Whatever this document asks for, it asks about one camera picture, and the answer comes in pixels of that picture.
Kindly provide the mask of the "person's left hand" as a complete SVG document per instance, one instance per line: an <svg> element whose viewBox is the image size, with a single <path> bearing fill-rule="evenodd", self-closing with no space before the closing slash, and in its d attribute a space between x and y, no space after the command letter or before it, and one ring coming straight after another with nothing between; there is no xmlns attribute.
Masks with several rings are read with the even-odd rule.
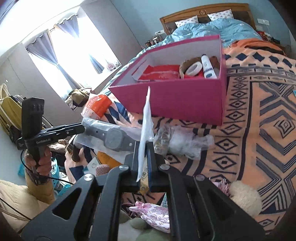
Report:
<svg viewBox="0 0 296 241"><path fill-rule="evenodd" d="M32 168L36 168L36 171L42 175L42 176L49 176L51 173L51 151L48 146L44 147L44 153L41 159L38 161L38 167L36 167L36 161L33 159L33 157L30 154L26 154L25 156L25 165L32 170Z"/></svg>

